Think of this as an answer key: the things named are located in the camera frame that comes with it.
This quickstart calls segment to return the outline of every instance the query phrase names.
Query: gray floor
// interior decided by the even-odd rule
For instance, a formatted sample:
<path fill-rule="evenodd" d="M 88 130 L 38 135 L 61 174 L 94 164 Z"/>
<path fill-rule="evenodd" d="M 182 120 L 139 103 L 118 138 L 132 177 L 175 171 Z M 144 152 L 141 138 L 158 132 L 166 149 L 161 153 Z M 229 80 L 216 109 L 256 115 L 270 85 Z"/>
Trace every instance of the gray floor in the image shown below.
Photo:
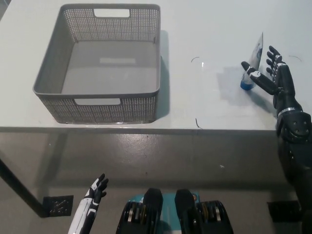
<path fill-rule="evenodd" d="M 198 191 L 201 200 L 221 200 L 236 234 L 300 233 L 298 224 L 274 225 L 269 216 L 268 201 L 295 198 L 277 155 L 265 153 L 275 151 L 275 144 L 265 145 L 256 136 L 243 141 L 248 139 L 263 150 L 248 152 L 229 137 L 220 144 L 228 150 L 216 151 L 212 145 L 220 141 L 218 135 L 3 133 L 0 157 L 36 197 L 74 195 L 74 210 L 105 172 L 108 194 L 93 234 L 113 234 L 126 201 L 148 187 L 163 192 L 188 187 Z M 267 140 L 274 141 L 274 134 Z M 235 149 L 242 150 L 241 156 Z M 0 188 L 1 233 L 67 233 L 72 217 L 40 219 L 2 180 Z"/>

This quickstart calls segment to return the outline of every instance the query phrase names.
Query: blue cap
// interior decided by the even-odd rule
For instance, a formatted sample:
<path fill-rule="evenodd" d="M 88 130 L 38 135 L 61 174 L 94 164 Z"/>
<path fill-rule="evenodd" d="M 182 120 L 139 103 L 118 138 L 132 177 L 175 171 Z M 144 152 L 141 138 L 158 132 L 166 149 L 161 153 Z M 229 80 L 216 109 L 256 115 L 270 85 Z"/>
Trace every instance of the blue cap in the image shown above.
<path fill-rule="evenodd" d="M 240 82 L 240 87 L 243 89 L 243 90 L 251 90 L 253 87 L 254 87 L 254 84 L 246 84 L 244 83 L 243 81 Z"/>

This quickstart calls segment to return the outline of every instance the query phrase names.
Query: robotic hand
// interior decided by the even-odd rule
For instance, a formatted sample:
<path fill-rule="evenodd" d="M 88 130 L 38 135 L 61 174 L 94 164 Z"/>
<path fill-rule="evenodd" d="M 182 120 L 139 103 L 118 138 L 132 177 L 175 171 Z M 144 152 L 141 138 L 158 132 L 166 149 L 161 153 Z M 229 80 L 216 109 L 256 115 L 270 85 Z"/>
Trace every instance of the robotic hand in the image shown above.
<path fill-rule="evenodd" d="M 273 95 L 277 113 L 276 133 L 279 159 L 287 181 L 294 186 L 303 215 L 303 233 L 312 233 L 312 125 L 295 99 L 293 78 L 288 65 L 272 46 L 267 53 L 271 79 L 242 62 L 251 80 Z"/>
<path fill-rule="evenodd" d="M 89 234 L 102 197 L 105 197 L 104 191 L 107 187 L 108 179 L 102 174 L 89 188 L 83 200 L 79 203 L 74 219 L 69 228 L 68 234 Z"/>

